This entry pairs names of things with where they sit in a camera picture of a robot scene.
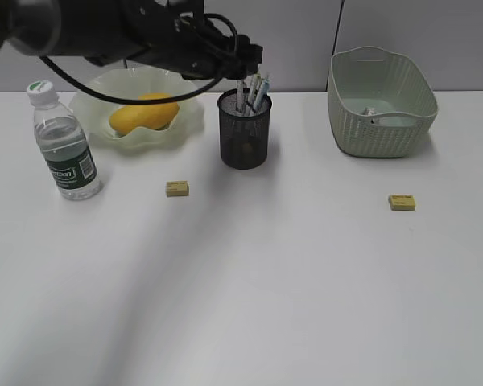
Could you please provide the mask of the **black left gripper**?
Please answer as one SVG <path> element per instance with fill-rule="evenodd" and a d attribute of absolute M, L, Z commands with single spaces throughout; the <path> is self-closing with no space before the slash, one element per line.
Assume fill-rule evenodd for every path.
<path fill-rule="evenodd" d="M 125 1 L 124 16 L 141 49 L 129 61 L 186 80 L 243 80 L 258 72 L 263 48 L 203 1 Z"/>

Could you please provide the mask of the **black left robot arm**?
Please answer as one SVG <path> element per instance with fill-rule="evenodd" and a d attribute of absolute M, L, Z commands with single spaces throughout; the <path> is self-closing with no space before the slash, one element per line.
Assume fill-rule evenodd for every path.
<path fill-rule="evenodd" d="M 120 60 L 185 80 L 256 73 L 263 49 L 202 1 L 0 1 L 0 40 L 27 56 L 79 56 L 104 67 Z"/>

